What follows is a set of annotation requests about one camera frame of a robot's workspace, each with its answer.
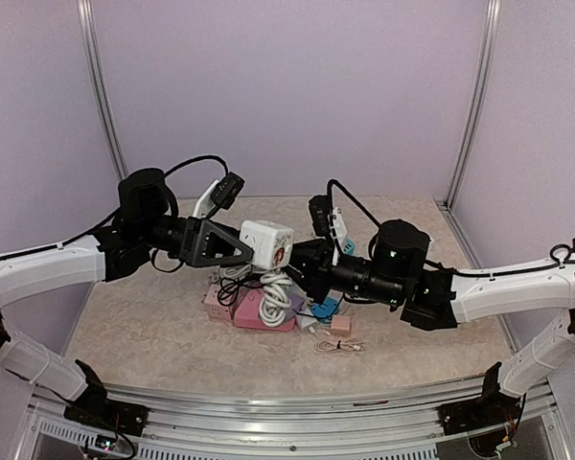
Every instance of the coiled cable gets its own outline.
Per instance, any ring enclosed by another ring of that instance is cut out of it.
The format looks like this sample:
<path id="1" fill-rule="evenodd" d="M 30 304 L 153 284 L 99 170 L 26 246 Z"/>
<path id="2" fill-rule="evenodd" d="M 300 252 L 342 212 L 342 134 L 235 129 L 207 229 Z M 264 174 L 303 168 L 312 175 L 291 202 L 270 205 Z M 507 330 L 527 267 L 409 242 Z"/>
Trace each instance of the coiled cable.
<path id="1" fill-rule="evenodd" d="M 277 328 L 286 320 L 286 313 L 291 308 L 288 290 L 294 282 L 282 270 L 268 271 L 260 278 L 264 297 L 260 302 L 260 319 L 269 328 Z"/>

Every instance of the wires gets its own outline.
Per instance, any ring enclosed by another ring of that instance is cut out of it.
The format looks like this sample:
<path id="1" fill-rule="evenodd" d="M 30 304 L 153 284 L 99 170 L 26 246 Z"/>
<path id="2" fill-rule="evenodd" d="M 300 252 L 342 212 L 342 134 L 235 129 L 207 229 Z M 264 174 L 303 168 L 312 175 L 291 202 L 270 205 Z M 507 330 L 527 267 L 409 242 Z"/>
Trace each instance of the wires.
<path id="1" fill-rule="evenodd" d="M 219 268 L 219 291 L 218 302 L 224 307 L 230 307 L 239 299 L 242 288 L 259 288 L 260 273 L 257 273 L 253 265 Z"/>
<path id="2" fill-rule="evenodd" d="M 521 422 L 521 417 L 524 415 L 524 407 L 526 407 L 526 393 L 524 393 L 521 397 L 521 407 L 519 408 L 519 414 L 517 415 L 517 422 L 514 426 L 513 435 L 509 438 L 511 441 L 516 437 L 518 434 L 519 423 Z"/>
<path id="3" fill-rule="evenodd" d="M 201 161 L 207 161 L 207 160 L 211 160 L 211 161 L 216 161 L 218 163 L 220 163 L 223 167 L 224 173 L 228 174 L 229 170 L 228 170 L 228 165 L 225 162 L 225 160 L 223 158 L 221 158 L 220 156 L 217 155 L 200 155 L 200 156 L 195 156 L 194 158 L 189 158 L 175 166 L 173 166 L 172 168 L 170 168 L 167 172 L 164 173 L 164 177 L 168 177 L 169 175 L 179 171 L 182 168 L 185 168 L 186 166 L 192 165 L 194 163 L 198 163 Z M 73 242 L 76 242 L 78 240 L 80 240 L 81 238 L 91 234 L 92 232 L 98 230 L 99 228 L 103 227 L 104 225 L 106 225 L 109 221 L 111 221 L 112 219 L 115 218 L 115 216 L 117 216 L 117 213 L 119 212 L 119 208 L 116 209 L 115 211 L 113 211 L 111 214 L 109 214 L 108 216 L 106 216 L 103 220 L 101 220 L 100 222 L 98 222 L 96 225 L 94 225 L 93 227 L 85 230 L 82 233 L 79 233 L 78 235 L 76 235 L 75 237 L 72 237 L 66 241 L 64 241 L 62 243 L 63 246 L 66 246 L 68 244 L 72 244 Z M 57 244 L 48 244 L 46 246 L 40 246 L 40 247 L 36 247 L 34 249 L 27 249 L 25 251 L 19 251 L 19 252 L 12 252 L 10 254 L 5 254 L 3 256 L 0 256 L 0 262 L 3 261 L 8 261 L 10 259 L 14 259 L 17 257 L 24 257 L 24 256 L 31 256 L 33 254 L 38 254 L 40 252 L 45 252 L 45 251 L 51 251 L 53 249 L 58 249 L 59 246 Z"/>
<path id="4" fill-rule="evenodd" d="M 179 262 L 175 268 L 171 268 L 168 270 L 165 270 L 164 268 L 158 267 L 155 264 L 155 260 L 157 259 L 158 252 L 160 252 L 159 249 L 154 249 L 153 252 L 151 252 L 151 266 L 153 268 L 155 268 L 157 271 L 161 271 L 162 273 L 175 273 L 179 268 L 181 268 L 183 266 L 183 262 Z"/>
<path id="5" fill-rule="evenodd" d="M 176 173 L 180 169 L 185 168 L 186 166 L 190 166 L 190 165 L 193 165 L 194 163 L 199 163 L 200 161 L 207 161 L 207 160 L 216 161 L 216 162 L 220 163 L 223 167 L 223 172 L 225 174 L 228 174 L 230 172 L 230 170 L 228 170 L 228 164 L 220 156 L 217 156 L 217 155 L 199 155 L 199 156 L 195 156 L 194 158 L 189 158 L 185 161 L 182 161 L 181 163 L 179 163 L 177 165 L 174 165 L 172 168 L 170 168 L 168 171 L 166 171 L 164 173 L 164 177 L 166 178 L 169 175 Z"/>
<path id="6" fill-rule="evenodd" d="M 315 343 L 316 353 L 325 355 L 336 352 L 355 353 L 364 351 L 363 343 L 359 338 L 333 340 L 330 338 L 331 335 L 328 331 L 322 331 L 323 335 L 318 334 L 313 327 L 309 328 L 309 331 L 319 339 L 319 341 Z"/>
<path id="7" fill-rule="evenodd" d="M 351 297 L 347 294 L 343 294 L 343 298 L 349 302 L 350 304 L 354 304 L 354 305 L 373 305 L 376 304 L 377 302 L 375 302 L 374 300 L 368 300 L 368 299 L 356 299 L 355 297 Z"/>
<path id="8" fill-rule="evenodd" d="M 352 202 L 359 208 L 362 213 L 366 215 L 368 219 L 370 219 L 377 227 L 381 227 L 381 223 L 371 214 L 371 212 L 366 209 L 366 207 L 355 197 L 352 193 L 345 188 L 343 184 L 341 184 L 336 179 L 330 179 L 328 184 L 326 185 L 326 194 L 328 195 L 328 203 L 330 204 L 330 210 L 333 210 L 333 187 L 339 189 L 346 197 L 348 197 Z"/>
<path id="9" fill-rule="evenodd" d="M 282 270 L 268 271 L 260 278 L 264 287 L 264 297 L 260 302 L 260 319 L 269 328 L 277 328 L 286 320 L 286 312 L 291 308 L 288 289 L 294 282 Z"/>
<path id="10" fill-rule="evenodd" d="M 564 259 L 560 259 L 556 253 L 559 250 L 565 250 L 566 254 Z M 556 244 L 549 250 L 549 258 L 554 261 L 552 264 L 540 265 L 540 266 L 533 266 L 529 268 L 519 268 L 516 270 L 506 270 L 506 271 L 498 271 L 498 272 L 483 272 L 483 273 L 464 273 L 462 271 L 458 271 L 455 268 L 448 268 L 443 266 L 438 262 L 429 261 L 426 259 L 425 263 L 433 268 L 437 268 L 442 271 L 446 271 L 451 273 L 455 276 L 460 276 L 463 278 L 496 278 L 499 276 L 513 276 L 513 275 L 524 275 L 527 273 L 536 273 L 539 271 L 550 270 L 552 268 L 557 268 L 562 265 L 575 265 L 575 260 L 569 260 L 569 257 L 575 253 L 575 249 L 573 249 L 568 244 Z"/>
<path id="11" fill-rule="evenodd" d="M 47 388 L 47 389 L 49 391 L 51 391 L 54 395 L 56 395 L 58 398 L 60 398 L 63 402 L 65 402 L 66 405 L 68 405 L 69 407 L 77 410 L 81 414 L 85 415 L 85 417 L 89 417 L 91 420 L 93 420 L 98 425 L 101 425 L 104 428 L 108 429 L 109 431 L 112 431 L 113 433 L 115 433 L 116 437 L 122 438 L 124 441 L 127 442 L 127 445 L 130 448 L 130 455 L 128 457 L 121 457 L 121 456 L 120 457 L 118 457 L 118 456 L 104 457 L 103 458 L 104 460 L 132 460 L 134 457 L 136 457 L 136 455 L 138 453 L 137 448 L 134 446 L 134 443 L 132 443 L 132 441 L 130 441 L 130 439 L 127 436 L 125 436 L 125 434 L 122 431 L 120 431 L 118 429 L 119 428 L 118 425 L 116 425 L 115 427 L 110 426 L 109 424 L 105 423 L 103 420 L 99 419 L 98 417 L 94 417 L 93 415 L 91 415 L 86 410 L 83 410 L 80 407 L 77 407 L 76 405 L 72 404 L 72 402 L 68 401 L 66 398 L 64 398 L 63 396 L 61 396 L 59 393 L 55 392 L 51 388 Z"/>
<path id="12" fill-rule="evenodd" d="M 343 248 L 341 247 L 341 245 L 338 241 L 338 238 L 336 237 L 336 232 L 335 232 L 334 226 L 333 226 L 333 211 L 334 211 L 333 187 L 336 187 L 341 192 L 343 192 L 343 194 L 345 194 L 345 196 L 348 197 L 355 204 L 355 206 L 357 206 L 357 208 L 360 211 L 362 211 L 362 213 L 364 213 L 364 215 L 368 219 L 370 219 L 377 227 L 380 227 L 381 223 L 375 218 L 375 216 L 373 216 L 371 214 L 371 212 L 368 209 L 366 209 L 366 206 L 364 206 L 354 195 L 352 195 L 352 193 L 349 190 L 347 190 L 347 188 L 343 184 L 341 184 L 336 179 L 330 179 L 328 181 L 328 183 L 326 184 L 326 196 L 328 197 L 328 205 L 330 208 L 330 215 L 328 216 L 328 220 L 330 223 L 330 230 L 332 233 L 332 239 L 334 241 L 334 245 L 336 246 L 336 249 L 338 249 L 338 255 L 340 257 L 341 254 L 343 254 Z"/>

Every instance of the pink power strip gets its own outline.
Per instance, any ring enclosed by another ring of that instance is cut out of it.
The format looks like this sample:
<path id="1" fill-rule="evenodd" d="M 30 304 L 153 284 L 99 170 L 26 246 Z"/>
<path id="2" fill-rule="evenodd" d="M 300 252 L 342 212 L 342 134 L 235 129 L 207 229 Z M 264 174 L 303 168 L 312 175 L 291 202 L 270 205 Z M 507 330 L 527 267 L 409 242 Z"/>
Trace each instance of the pink power strip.
<path id="1" fill-rule="evenodd" d="M 278 331 L 288 333 L 294 329 L 296 318 L 291 318 L 278 328 L 269 328 L 258 317 L 260 302 L 265 292 L 262 289 L 252 289 L 247 292 L 239 308 L 234 313 L 234 325 L 238 328 L 257 329 L 260 331 Z"/>
<path id="2" fill-rule="evenodd" d="M 204 308 L 207 310 L 207 314 L 211 319 L 222 319 L 224 321 L 232 321 L 234 317 L 234 312 L 239 307 L 242 299 L 244 298 L 245 291 L 241 289 L 241 294 L 237 298 L 237 301 L 229 307 L 225 307 L 219 303 L 218 293 L 220 291 L 219 285 L 211 285 L 209 287 L 209 292 L 204 299 Z"/>

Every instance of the white box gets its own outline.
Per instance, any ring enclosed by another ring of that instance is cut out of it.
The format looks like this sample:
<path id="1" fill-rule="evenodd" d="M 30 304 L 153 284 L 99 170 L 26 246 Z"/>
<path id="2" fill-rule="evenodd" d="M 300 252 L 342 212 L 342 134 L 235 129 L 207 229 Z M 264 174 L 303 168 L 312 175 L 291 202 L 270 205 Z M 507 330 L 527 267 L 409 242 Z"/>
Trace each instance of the white box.
<path id="1" fill-rule="evenodd" d="M 240 240 L 253 249 L 251 264 L 264 270 L 281 268 L 289 263 L 294 244 L 294 229 L 267 220 L 246 220 Z"/>

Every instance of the blue object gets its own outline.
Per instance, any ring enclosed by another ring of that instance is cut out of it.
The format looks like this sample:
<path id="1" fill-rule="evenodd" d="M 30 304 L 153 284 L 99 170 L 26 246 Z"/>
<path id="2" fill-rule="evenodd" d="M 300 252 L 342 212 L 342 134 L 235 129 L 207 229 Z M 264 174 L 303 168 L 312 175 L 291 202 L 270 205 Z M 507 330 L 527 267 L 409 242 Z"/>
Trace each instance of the blue object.
<path id="1" fill-rule="evenodd" d="M 338 300 L 332 297 L 326 297 L 323 304 L 313 304 L 310 308 L 310 314 L 315 316 L 319 321 L 331 319 L 333 314 L 338 310 Z"/>
<path id="2" fill-rule="evenodd" d="M 348 256 L 353 256 L 355 250 L 356 250 L 356 244 L 348 238 L 345 241 L 345 246 L 343 247 L 343 253 L 347 254 Z"/>

